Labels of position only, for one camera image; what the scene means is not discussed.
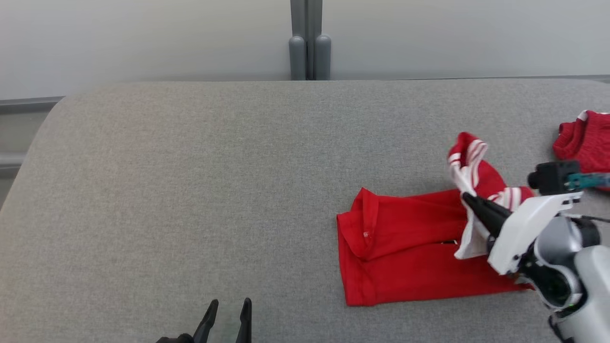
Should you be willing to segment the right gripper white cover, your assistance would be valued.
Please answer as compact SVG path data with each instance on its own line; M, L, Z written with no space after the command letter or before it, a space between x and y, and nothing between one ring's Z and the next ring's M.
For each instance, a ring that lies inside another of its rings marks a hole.
M541 271L526 271L527 257L534 257L532 267L557 271L568 282L577 282L570 267L560 265L582 248L581 234L571 218L562 213L579 202L583 193L565 193L525 200L513 213L497 203L463 193L462 199L479 219L488 235L496 239L488 262L500 275L519 273L528 282L551 280Z

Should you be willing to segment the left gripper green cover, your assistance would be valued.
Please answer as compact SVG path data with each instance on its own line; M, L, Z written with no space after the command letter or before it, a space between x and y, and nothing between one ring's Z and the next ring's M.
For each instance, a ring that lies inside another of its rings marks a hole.
M183 333L177 337L161 337L155 343L206 343L215 324L218 306L218 299L213 299L193 336ZM252 343L252 301L250 298L246 298L242 306L236 343Z

